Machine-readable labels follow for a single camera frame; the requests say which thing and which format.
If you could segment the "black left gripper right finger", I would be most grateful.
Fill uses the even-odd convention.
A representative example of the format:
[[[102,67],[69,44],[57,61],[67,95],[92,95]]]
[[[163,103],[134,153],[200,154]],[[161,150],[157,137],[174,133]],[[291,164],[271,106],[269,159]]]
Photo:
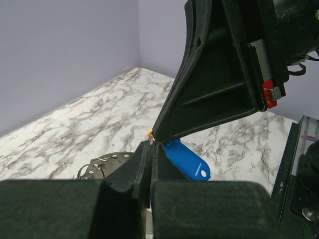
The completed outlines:
[[[275,206],[256,182],[187,179],[152,144],[151,207],[157,239],[282,239]]]

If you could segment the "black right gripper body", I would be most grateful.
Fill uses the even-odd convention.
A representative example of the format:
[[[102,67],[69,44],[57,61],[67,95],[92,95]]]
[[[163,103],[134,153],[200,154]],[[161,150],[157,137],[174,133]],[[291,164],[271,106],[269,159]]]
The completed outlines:
[[[286,95],[288,69],[272,0],[224,0],[229,29],[236,35],[256,110],[264,112]]]

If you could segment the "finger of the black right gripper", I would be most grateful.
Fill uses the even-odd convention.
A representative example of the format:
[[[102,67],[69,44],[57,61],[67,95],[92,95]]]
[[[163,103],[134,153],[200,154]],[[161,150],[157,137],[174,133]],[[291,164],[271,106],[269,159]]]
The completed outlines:
[[[186,17],[186,44],[181,66],[171,89],[171,97],[177,99],[199,61],[207,39],[212,1],[188,0],[184,6]]]
[[[171,90],[153,126],[155,140],[168,143],[255,113],[253,91],[223,0],[211,0],[208,35],[199,61],[177,99]]]

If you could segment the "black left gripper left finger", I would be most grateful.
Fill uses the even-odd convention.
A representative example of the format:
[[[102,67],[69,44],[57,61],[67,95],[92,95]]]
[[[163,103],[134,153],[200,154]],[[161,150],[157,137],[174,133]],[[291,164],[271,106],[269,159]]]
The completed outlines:
[[[149,204],[150,143],[104,179],[5,180],[3,239],[143,239]]]

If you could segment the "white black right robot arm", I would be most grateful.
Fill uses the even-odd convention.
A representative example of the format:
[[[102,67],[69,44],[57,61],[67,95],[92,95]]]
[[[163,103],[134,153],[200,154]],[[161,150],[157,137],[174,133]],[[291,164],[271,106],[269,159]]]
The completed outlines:
[[[181,66],[153,126],[162,143],[273,108],[319,49],[316,0],[189,0]]]

